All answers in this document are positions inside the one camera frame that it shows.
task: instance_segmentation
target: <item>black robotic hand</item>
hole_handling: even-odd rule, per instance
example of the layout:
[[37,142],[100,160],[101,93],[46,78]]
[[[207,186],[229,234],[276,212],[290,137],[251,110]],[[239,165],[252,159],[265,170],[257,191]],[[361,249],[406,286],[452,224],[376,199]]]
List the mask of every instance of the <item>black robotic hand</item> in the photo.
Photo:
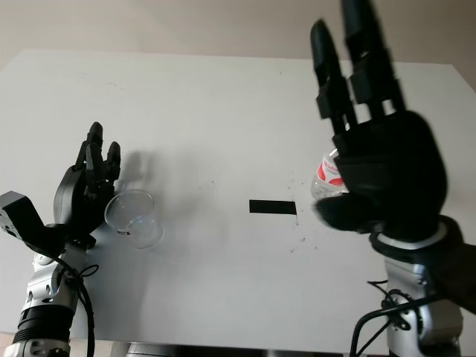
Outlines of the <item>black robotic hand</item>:
[[120,146],[113,141],[107,159],[101,154],[103,127],[92,124],[82,143],[76,164],[70,167],[54,197],[54,221],[90,234],[103,220],[104,209],[114,196],[120,173]]
[[[476,313],[476,247],[464,244],[453,219],[440,216],[447,181],[431,130],[405,108],[370,0],[341,3],[353,99],[367,105],[370,120],[357,121],[332,38],[325,23],[316,22],[311,45],[318,108],[323,119],[332,121],[335,163],[349,190],[316,202],[316,211],[333,228],[371,233],[372,246],[387,257],[425,265],[442,297]],[[386,100],[391,113],[385,112]],[[408,177],[408,162],[415,155],[419,164],[411,170],[426,178],[424,185]],[[444,239],[431,243],[438,234]],[[383,236],[398,244],[383,243]]]
[[102,145],[103,127],[94,123],[57,189],[54,224],[44,226],[30,199],[10,191],[0,196],[0,227],[46,256],[57,257],[67,239],[84,249],[94,246],[90,233],[103,222],[120,173],[119,144],[112,142],[105,161]]
[[[335,163],[350,192],[319,201],[318,212],[341,230],[378,231],[409,242],[429,237],[446,197],[437,145],[425,120],[405,108],[371,3],[345,0],[342,5],[354,99],[368,106],[371,119],[357,122],[332,38],[324,22],[317,22],[311,43],[321,87],[318,106],[321,117],[332,121],[339,153]],[[386,100],[393,105],[391,114],[385,113]],[[428,178],[417,189],[407,169],[415,155],[421,159],[413,170]]]

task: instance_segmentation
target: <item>robotic thumb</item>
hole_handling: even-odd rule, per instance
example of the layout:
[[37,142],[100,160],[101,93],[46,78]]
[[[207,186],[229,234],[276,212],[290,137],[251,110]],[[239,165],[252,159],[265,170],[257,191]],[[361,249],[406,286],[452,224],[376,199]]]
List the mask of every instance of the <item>robotic thumb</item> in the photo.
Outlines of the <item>robotic thumb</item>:
[[382,223],[370,201],[352,193],[321,199],[315,211],[321,221],[340,231],[371,233]]

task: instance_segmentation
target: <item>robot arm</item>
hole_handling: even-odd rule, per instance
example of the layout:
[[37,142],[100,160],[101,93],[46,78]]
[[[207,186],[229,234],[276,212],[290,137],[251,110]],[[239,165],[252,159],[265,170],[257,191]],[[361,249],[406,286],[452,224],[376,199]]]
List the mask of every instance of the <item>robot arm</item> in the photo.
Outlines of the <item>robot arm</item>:
[[87,250],[96,240],[90,233],[103,221],[120,173],[120,147],[113,142],[103,161],[103,127],[94,123],[80,148],[76,164],[65,173],[54,198],[52,225],[43,225],[30,199],[10,191],[0,196],[0,226],[36,252],[13,344],[5,356],[69,356],[69,329],[77,308],[88,316],[88,357],[94,355],[92,304],[83,277]]
[[[476,247],[464,243],[453,219],[440,215],[447,192],[443,160],[425,119],[406,109],[370,0],[341,5],[353,98],[322,20],[311,30],[311,46],[318,108],[332,122],[335,163],[349,193],[322,199],[315,208],[335,229],[371,234],[388,275],[387,290],[379,287],[383,309],[359,321],[350,355],[362,352],[356,349],[362,325],[385,315],[381,331],[387,330],[392,356],[459,356],[459,306],[476,313]],[[357,121],[353,100],[368,107],[369,121]],[[419,174],[430,178],[417,190],[402,170],[415,155],[422,158]]]

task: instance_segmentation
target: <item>transparent cup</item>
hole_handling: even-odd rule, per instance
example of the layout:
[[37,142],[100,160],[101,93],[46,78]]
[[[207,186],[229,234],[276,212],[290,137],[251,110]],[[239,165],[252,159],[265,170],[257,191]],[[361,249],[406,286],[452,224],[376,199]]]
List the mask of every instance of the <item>transparent cup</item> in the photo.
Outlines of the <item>transparent cup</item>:
[[136,249],[151,248],[164,235],[164,228],[155,217],[154,198],[143,190],[116,195],[107,204],[104,219]]

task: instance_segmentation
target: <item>wire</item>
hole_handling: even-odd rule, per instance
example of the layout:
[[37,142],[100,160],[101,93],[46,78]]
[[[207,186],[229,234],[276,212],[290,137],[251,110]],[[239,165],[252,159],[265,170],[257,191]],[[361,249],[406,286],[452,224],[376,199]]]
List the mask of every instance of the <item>wire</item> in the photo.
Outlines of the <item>wire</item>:
[[380,309],[380,310],[372,311],[362,316],[360,320],[357,321],[356,327],[354,328],[354,333],[352,335],[352,344],[350,345],[350,357],[358,357],[358,354],[357,354],[358,337],[360,336],[362,327],[368,321],[373,320],[374,318],[380,318],[381,316],[395,315],[401,311],[416,309],[417,307],[428,305],[429,303],[433,303],[438,300],[441,300],[441,297],[432,295],[428,297],[423,297],[418,300],[413,300],[408,303],[403,303],[401,305],[392,306],[388,309]]
[[382,332],[384,332],[384,331],[387,329],[387,327],[390,326],[390,324],[391,324],[391,321],[389,320],[389,321],[387,321],[387,322],[384,324],[384,326],[380,327],[380,330],[377,331],[377,332],[375,333],[375,335],[373,335],[373,336],[370,338],[370,340],[367,341],[367,343],[366,343],[364,346],[362,346],[362,348],[357,352],[356,357],[359,357],[359,356],[365,351],[365,349],[366,349],[367,347],[369,347],[370,344],[371,344],[372,342],[374,342],[375,339],[376,339],[377,337],[379,337],[380,334],[381,334]]
[[[93,275],[98,269],[99,265],[94,264],[92,266],[88,266],[84,268],[81,272],[78,272],[76,269],[72,268],[67,262],[59,257],[50,257],[52,260],[60,264],[69,274],[71,274],[74,278],[74,282],[77,284],[76,289],[78,293],[78,298],[81,303],[84,305],[84,310],[86,311],[86,317],[88,320],[88,347],[87,347],[87,357],[94,356],[94,348],[95,348],[95,340],[94,340],[94,312],[92,309],[92,302],[88,294],[88,290],[84,286],[84,277],[90,277]],[[88,274],[84,274],[86,271],[95,268],[93,272]]]
[[388,302],[392,305],[395,305],[395,303],[393,302],[393,299],[392,297],[390,296],[390,294],[388,294],[387,291],[385,291],[382,287],[380,287],[380,285],[382,284],[386,284],[388,283],[388,280],[382,280],[382,281],[367,281],[367,284],[370,284],[371,286],[373,286],[374,288],[380,290],[383,295],[385,295],[385,298],[388,300]]

